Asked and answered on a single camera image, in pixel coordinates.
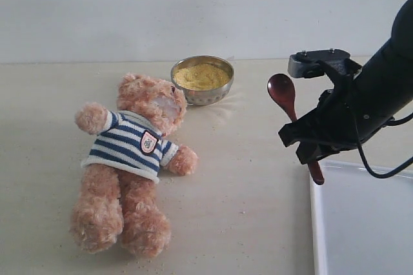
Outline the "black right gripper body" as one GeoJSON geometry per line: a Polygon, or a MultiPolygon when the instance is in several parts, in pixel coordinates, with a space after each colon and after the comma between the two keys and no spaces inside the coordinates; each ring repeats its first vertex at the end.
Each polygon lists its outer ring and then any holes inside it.
{"type": "Polygon", "coordinates": [[[353,150],[396,113],[396,79],[388,74],[347,75],[317,106],[314,133],[318,152],[353,150]]]}

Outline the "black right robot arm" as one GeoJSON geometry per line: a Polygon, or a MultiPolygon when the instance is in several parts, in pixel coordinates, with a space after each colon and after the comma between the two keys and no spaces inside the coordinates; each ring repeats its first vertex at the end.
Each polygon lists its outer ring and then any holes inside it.
{"type": "Polygon", "coordinates": [[[364,65],[344,50],[314,50],[292,54],[288,73],[305,79],[327,75],[334,84],[314,109],[279,131],[284,146],[299,143],[302,164],[364,144],[412,101],[412,0],[400,8],[390,38],[364,65]]]}

